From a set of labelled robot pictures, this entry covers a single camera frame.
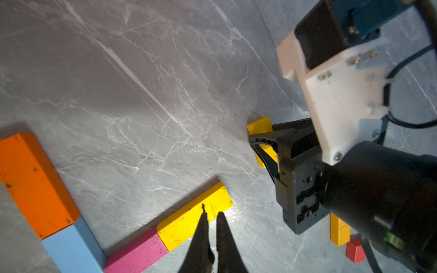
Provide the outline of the light blue block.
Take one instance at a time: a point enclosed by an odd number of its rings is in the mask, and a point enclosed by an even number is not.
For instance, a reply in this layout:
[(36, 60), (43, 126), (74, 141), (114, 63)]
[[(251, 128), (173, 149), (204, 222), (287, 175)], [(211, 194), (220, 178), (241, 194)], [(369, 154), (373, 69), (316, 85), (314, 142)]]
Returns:
[(82, 217), (42, 240), (61, 273), (102, 273), (107, 258)]

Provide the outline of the long yellow block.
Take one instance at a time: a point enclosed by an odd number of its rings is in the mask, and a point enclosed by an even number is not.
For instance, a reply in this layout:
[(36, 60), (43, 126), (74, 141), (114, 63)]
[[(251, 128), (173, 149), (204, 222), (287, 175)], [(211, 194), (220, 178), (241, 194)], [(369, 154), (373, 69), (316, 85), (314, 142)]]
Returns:
[(161, 221), (157, 233), (167, 250), (173, 251), (194, 235), (203, 212), (207, 214), (207, 221), (211, 222), (218, 213), (232, 206), (233, 201), (226, 187), (219, 182)]

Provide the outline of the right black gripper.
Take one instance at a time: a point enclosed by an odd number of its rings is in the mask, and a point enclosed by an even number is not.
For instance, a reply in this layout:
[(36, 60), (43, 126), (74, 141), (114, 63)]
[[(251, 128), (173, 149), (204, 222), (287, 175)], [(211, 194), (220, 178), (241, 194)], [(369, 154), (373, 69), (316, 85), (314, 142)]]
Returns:
[(331, 212), (408, 269), (436, 272), (436, 157), (362, 142), (330, 166), (309, 118), (276, 125), (260, 118), (248, 133), (294, 233)]

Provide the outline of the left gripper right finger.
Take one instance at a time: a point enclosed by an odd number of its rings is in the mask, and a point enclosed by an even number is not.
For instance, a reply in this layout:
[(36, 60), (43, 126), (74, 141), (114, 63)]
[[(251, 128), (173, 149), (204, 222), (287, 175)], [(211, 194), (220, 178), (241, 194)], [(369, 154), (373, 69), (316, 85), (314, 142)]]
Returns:
[(216, 218), (218, 273), (248, 273), (223, 212)]

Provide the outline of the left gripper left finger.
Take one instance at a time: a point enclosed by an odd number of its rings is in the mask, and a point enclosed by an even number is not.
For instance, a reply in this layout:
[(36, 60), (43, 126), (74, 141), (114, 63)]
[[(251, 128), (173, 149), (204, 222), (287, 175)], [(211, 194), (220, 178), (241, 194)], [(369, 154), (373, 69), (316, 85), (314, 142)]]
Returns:
[(205, 205), (179, 273), (211, 273), (215, 261), (209, 242), (209, 222)]

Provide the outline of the magenta block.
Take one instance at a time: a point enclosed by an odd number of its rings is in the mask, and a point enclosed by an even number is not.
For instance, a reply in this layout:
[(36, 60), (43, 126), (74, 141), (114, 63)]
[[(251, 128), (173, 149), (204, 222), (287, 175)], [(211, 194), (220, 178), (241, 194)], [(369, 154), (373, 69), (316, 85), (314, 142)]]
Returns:
[(155, 226), (109, 257), (104, 272), (142, 273), (166, 254), (168, 250)]

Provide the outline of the orange long block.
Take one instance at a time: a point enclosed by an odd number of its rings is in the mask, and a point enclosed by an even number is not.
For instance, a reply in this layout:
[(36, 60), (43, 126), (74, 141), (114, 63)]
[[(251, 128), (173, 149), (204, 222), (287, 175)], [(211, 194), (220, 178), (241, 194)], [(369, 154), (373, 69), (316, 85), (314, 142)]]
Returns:
[(33, 133), (1, 140), (1, 182), (40, 240), (81, 216)]

